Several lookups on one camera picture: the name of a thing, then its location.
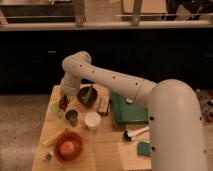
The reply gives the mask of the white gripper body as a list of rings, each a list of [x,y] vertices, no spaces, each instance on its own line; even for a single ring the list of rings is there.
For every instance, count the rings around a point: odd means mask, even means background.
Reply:
[[[76,96],[80,90],[80,81],[78,79],[63,78],[60,86],[63,94]]]

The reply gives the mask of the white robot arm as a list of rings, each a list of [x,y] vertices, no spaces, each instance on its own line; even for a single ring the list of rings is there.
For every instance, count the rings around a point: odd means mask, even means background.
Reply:
[[[62,68],[61,90],[67,95],[77,95],[86,79],[148,109],[152,171],[208,171],[201,108],[188,84],[99,68],[85,51],[66,57]]]

